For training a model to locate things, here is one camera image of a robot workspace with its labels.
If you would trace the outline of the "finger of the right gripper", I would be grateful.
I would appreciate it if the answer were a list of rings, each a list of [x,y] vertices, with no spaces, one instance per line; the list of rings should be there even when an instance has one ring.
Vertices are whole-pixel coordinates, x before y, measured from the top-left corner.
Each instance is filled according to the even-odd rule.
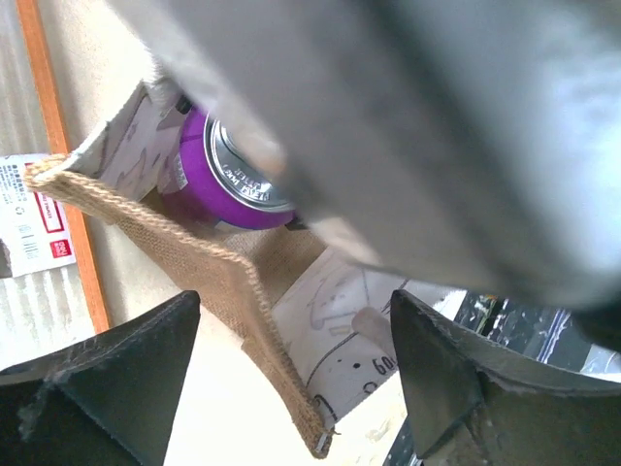
[[[115,1],[305,222],[410,278],[620,298],[616,1]]]

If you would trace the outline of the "canvas jute tote bag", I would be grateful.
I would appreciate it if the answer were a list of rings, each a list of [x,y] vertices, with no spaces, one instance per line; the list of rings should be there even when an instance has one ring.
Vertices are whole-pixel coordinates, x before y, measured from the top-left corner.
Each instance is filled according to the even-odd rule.
[[[178,287],[196,291],[241,339],[310,453],[324,458],[339,420],[396,371],[390,339],[359,335],[358,323],[378,316],[374,331],[385,328],[396,288],[447,317],[465,292],[347,265],[311,233],[285,225],[225,232],[176,221],[157,183],[191,110],[171,81],[153,74],[66,160],[35,165],[27,182],[118,226]]]

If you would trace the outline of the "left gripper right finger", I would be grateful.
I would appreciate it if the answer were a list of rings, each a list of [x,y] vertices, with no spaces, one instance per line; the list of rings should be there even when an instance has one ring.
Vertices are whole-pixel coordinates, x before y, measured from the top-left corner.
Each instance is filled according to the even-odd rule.
[[[537,362],[405,290],[390,304],[413,451],[424,464],[619,464],[619,383]]]

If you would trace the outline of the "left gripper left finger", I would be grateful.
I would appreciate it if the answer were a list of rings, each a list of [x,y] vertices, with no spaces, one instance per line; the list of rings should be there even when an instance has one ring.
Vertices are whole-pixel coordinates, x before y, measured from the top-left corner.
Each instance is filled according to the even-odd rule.
[[[2,464],[163,464],[199,320],[198,293],[184,291],[2,370]]]

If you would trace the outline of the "purple Fanta can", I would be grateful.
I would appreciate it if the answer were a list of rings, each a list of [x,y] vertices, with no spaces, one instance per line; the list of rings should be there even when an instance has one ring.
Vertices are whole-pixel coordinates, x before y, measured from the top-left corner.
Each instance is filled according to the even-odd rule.
[[[246,163],[222,122],[198,109],[189,112],[157,191],[167,213],[189,227],[266,230],[295,217],[292,204]]]

